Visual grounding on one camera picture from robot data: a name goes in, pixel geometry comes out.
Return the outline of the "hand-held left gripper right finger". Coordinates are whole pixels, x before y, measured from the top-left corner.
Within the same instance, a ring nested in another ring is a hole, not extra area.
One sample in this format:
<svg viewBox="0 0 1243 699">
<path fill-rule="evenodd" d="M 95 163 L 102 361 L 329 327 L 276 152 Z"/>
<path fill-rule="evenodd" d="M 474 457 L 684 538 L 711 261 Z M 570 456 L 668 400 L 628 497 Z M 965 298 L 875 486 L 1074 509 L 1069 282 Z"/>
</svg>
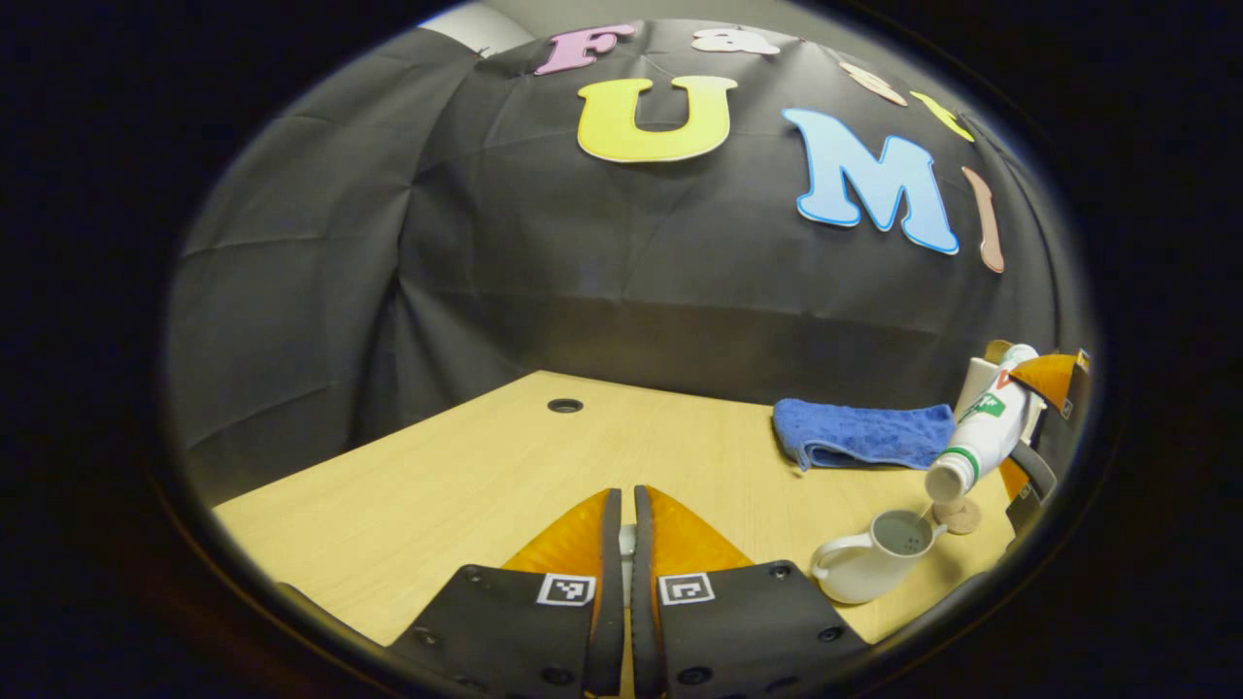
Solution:
<svg viewBox="0 0 1243 699">
<path fill-rule="evenodd" d="M 633 689 L 639 698 L 799 698 L 868 655 L 794 562 L 755 563 L 709 522 L 634 488 Z"/>
</svg>

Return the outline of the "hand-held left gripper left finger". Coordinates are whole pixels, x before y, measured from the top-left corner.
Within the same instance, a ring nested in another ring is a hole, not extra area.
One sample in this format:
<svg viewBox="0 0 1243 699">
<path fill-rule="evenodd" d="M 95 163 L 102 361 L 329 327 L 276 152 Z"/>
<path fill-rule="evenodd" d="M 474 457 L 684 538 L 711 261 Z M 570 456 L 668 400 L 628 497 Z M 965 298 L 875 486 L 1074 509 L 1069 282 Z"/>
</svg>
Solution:
<svg viewBox="0 0 1243 699">
<path fill-rule="evenodd" d="M 506 563 L 457 568 L 389 650 L 479 697 L 617 695 L 620 534 L 622 493 L 603 488 Z"/>
</svg>

